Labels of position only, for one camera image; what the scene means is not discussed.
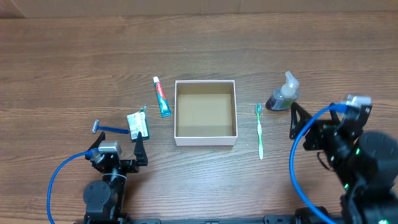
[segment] wooden table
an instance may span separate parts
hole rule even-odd
[[[55,168],[93,143],[95,119],[126,128],[126,115],[144,103],[149,165],[128,176],[124,211],[133,218],[293,213],[304,204],[288,171],[290,112],[261,114],[261,161],[254,105],[290,70],[309,112],[366,93],[374,100],[366,129],[398,138],[397,27],[398,12],[0,20],[0,222],[48,223]],[[235,146],[176,147],[174,117],[160,117],[153,76],[172,111],[175,80],[235,80]],[[133,157],[128,135],[107,139]],[[343,187],[314,152],[300,147],[295,170],[315,204],[340,211]],[[83,158],[67,164],[52,190],[55,221],[81,220],[83,189],[100,178]]]

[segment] toothbrush handle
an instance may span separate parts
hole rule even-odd
[[[257,121],[257,133],[259,134],[259,157],[260,159],[262,159],[264,157],[264,149],[262,147],[262,139],[261,139],[262,128],[259,121]]]
[[[260,156],[260,159],[262,159],[264,157],[264,149],[262,148],[262,143],[260,143],[260,145],[259,145],[259,156]]]

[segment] open box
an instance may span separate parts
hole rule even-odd
[[[178,146],[233,146],[237,138],[234,80],[175,81]]]

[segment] toothpaste tube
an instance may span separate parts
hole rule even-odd
[[[166,96],[163,92],[162,84],[160,84],[158,77],[154,77],[154,83],[157,93],[157,100],[159,101],[160,114],[163,118],[166,116],[170,116],[172,112],[170,111],[169,104],[167,103]]]

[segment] blue cable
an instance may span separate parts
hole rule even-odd
[[[316,115],[314,115],[310,121],[304,126],[304,128],[298,133],[296,139],[294,140],[292,150],[290,151],[290,159],[289,159],[289,171],[290,171],[290,178],[292,179],[292,184],[297,192],[298,196],[303,200],[303,202],[308,206],[308,208],[316,214],[320,219],[322,219],[327,224],[336,224],[331,218],[327,217],[323,212],[314,206],[314,204],[310,201],[310,199],[305,196],[305,193],[300,188],[299,183],[296,180],[296,176],[294,174],[294,152],[296,151],[297,145],[299,144],[300,139],[304,136],[304,134],[311,128],[311,125],[324,113],[327,111],[337,111],[339,113],[344,113],[348,109],[347,105],[343,104],[336,104],[330,105],[326,108],[320,110]]]
[[[49,183],[49,190],[47,191],[47,216],[49,218],[49,221],[51,224],[55,224],[54,220],[52,219],[51,216],[51,210],[50,210],[50,198],[51,198],[51,189],[52,189],[52,184],[54,183],[54,179],[57,176],[58,172],[60,171],[60,169],[67,164],[68,162],[70,162],[71,160],[80,157],[80,156],[92,156],[93,155],[93,151],[95,149],[92,149],[90,151],[86,151],[86,152],[81,152],[79,154],[76,154],[74,156],[71,156],[69,159],[65,160],[63,163],[61,163],[60,166],[58,166],[58,168],[55,170],[54,174],[51,177],[50,183]]]

